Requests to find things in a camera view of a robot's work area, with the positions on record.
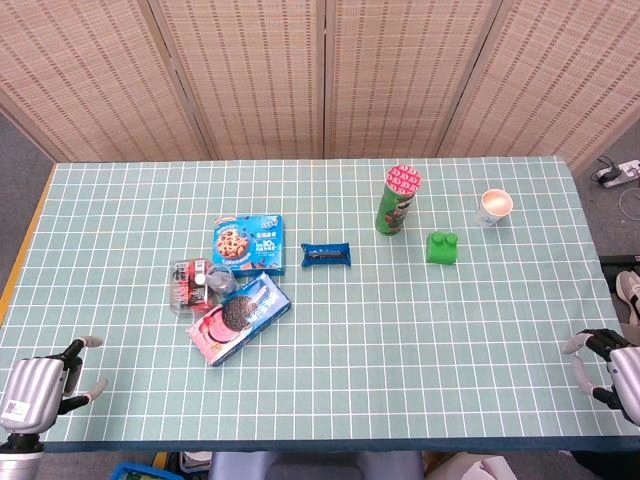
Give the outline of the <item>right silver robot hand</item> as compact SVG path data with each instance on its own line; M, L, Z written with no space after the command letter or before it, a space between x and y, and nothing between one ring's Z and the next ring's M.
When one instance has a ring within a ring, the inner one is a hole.
M612 380L610 389L596 386L586 372L578 351L587 347L606 362ZM571 368L580 389L588 396L619 410L625 419L639 426L639 346L611 329L585 329L562 346L571 355Z

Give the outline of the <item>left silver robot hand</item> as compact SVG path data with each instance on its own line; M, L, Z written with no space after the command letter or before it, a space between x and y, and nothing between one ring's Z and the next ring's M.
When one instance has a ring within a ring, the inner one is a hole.
M96 400L107 386L105 378L85 393L74 391L83 365L80 352L102 344L100 337L77 337L59 354L18 361L1 401L1 426L11 434L42 434L59 416Z

